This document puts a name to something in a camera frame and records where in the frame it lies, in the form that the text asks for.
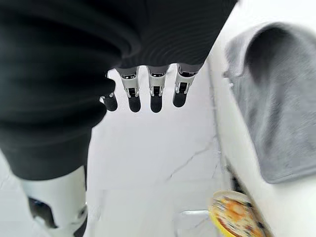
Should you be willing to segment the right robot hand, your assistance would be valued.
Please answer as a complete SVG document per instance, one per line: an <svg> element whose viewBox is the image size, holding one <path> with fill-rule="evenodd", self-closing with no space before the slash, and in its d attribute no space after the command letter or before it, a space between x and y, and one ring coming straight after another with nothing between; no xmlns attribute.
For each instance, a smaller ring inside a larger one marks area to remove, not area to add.
<svg viewBox="0 0 316 237"><path fill-rule="evenodd" d="M81 237L93 127L117 109L116 70L131 111L141 108L138 70L149 74L151 110L190 86L234 0L3 0L0 3L0 149L34 220L51 237Z"/></svg>

